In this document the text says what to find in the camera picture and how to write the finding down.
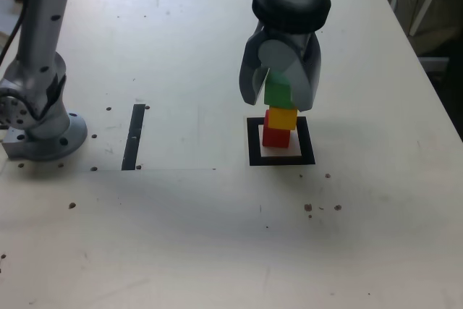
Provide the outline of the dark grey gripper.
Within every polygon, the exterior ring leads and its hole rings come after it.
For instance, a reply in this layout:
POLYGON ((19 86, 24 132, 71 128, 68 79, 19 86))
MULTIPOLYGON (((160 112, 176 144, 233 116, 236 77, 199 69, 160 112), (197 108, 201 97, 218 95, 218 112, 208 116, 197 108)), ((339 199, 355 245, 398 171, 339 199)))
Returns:
POLYGON ((308 111, 313 107, 320 68, 316 34, 290 34, 258 25, 245 45, 239 90, 245 103, 256 104, 269 70, 286 78, 297 110, 308 111))

